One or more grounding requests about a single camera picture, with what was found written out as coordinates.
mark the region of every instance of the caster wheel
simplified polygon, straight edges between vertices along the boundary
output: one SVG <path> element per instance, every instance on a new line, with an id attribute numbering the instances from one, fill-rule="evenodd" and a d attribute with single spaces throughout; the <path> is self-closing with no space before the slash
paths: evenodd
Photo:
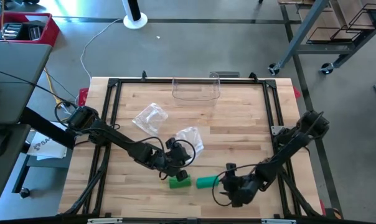
<path id="1" fill-rule="evenodd" d="M 24 198 L 29 197 L 31 195 L 31 192 L 29 189 L 23 187 L 21 191 L 19 192 L 19 195 L 21 196 L 22 199 L 24 199 Z"/>
<path id="2" fill-rule="evenodd" d="M 332 63 L 325 63 L 321 66 L 321 69 L 319 70 L 324 75 L 329 75 L 333 72 L 333 64 Z"/>
<path id="3" fill-rule="evenodd" d="M 277 68 L 275 63 L 272 63 L 268 66 L 268 71 L 270 71 L 271 75 L 276 75 L 280 72 L 280 68 Z"/>
<path id="4" fill-rule="evenodd" d="M 24 0 L 24 3 L 38 4 L 40 0 Z"/>

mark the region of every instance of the red basket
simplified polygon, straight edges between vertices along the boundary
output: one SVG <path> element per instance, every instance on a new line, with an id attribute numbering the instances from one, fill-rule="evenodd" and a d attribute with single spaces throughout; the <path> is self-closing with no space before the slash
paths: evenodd
<path id="1" fill-rule="evenodd" d="M 45 16 L 48 21 L 44 27 L 43 33 L 38 40 L 7 40 L 15 43 L 25 44 L 49 44 L 54 46 L 59 34 L 59 27 L 52 19 L 51 13 L 28 13 L 28 12 L 4 12 L 4 23 L 7 22 L 28 22 L 27 16 Z"/>

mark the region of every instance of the concrete floor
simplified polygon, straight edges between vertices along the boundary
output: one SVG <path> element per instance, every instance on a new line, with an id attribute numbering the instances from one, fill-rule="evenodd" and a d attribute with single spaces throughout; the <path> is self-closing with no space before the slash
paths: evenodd
<path id="1" fill-rule="evenodd" d="M 259 6 L 255 0 L 140 0 L 141 10 L 152 19 L 282 19 L 276 0 Z M 17 6 L 14 11 L 51 12 L 54 16 L 94 18 L 124 17 L 120 0 L 41 0 L 39 6 Z M 290 19 L 298 19 L 288 7 Z M 77 95 L 89 80 L 80 65 L 84 45 L 107 23 L 65 22 L 47 68 Z M 265 24 L 165 24 L 149 23 L 141 30 L 123 24 L 111 26 L 87 48 L 85 64 L 93 76 L 206 77 L 211 71 L 236 71 L 242 77 L 255 72 L 269 77 L 267 66 L 280 59 L 288 46 L 284 25 Z M 336 55 L 301 55 L 300 60 L 315 110 L 325 111 L 331 129 L 324 138 L 337 193 L 346 219 L 376 222 L 376 37 L 331 75 L 317 73 Z M 291 78 L 299 89 L 291 60 L 278 74 Z M 39 84 L 48 87 L 45 76 Z M 72 99 L 55 84 L 57 93 Z M 54 120 L 54 99 L 35 90 L 29 107 Z M 306 111 L 298 99 L 301 113 Z M 325 182 L 315 147 L 311 161 L 320 198 L 326 206 Z M 66 170 L 33 168 L 25 186 L 31 198 L 11 194 L 21 156 L 0 199 L 0 220 L 54 215 L 62 194 Z"/>

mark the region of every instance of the power cord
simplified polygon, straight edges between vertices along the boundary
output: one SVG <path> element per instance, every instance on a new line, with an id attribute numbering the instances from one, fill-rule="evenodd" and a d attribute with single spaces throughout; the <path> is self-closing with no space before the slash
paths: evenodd
<path id="1" fill-rule="evenodd" d="M 97 33 L 97 35 L 95 35 L 90 41 L 88 41 L 88 43 L 84 46 L 84 48 L 83 48 L 83 52 L 82 52 L 82 55 L 80 56 L 80 63 L 82 63 L 82 66 L 83 66 L 83 69 L 84 69 L 84 71 L 86 71 L 86 73 L 87 73 L 87 76 L 88 76 L 88 78 L 90 79 L 90 83 L 91 83 L 91 75 L 90 75 L 90 72 L 88 72 L 88 70 L 87 70 L 87 68 L 86 68 L 86 66 L 84 65 L 84 62 L 83 62 L 83 57 L 84 57 L 84 54 L 85 54 L 85 52 L 86 52 L 86 48 L 88 47 L 88 45 L 90 45 L 90 43 L 96 38 L 96 37 L 98 37 L 99 35 L 101 35 L 104 31 L 106 31 L 112 24 L 114 24 L 115 22 L 118 22 L 118 21 L 120 21 L 120 20 L 123 20 L 123 18 L 122 19 L 117 19 L 117 20 L 115 20 L 115 21 L 113 21 L 113 22 L 111 22 L 110 24 L 108 24 L 101 32 L 99 32 L 99 33 Z"/>

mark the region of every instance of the green object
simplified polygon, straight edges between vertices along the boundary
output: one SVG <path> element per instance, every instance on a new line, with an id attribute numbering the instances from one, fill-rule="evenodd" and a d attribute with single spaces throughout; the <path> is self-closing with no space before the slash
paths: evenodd
<path id="1" fill-rule="evenodd" d="M 206 187 L 213 187 L 214 180 L 215 181 L 215 186 L 217 186 L 220 182 L 219 178 L 217 176 L 210 176 L 210 177 L 199 177 L 196 180 L 196 187 L 198 189 L 206 188 Z"/>
<path id="2" fill-rule="evenodd" d="M 176 177 L 170 177 L 169 178 L 169 186 L 170 186 L 170 189 L 191 186 L 190 175 L 188 175 L 187 178 L 185 178 L 184 180 L 182 180 L 180 182 L 177 180 Z"/>

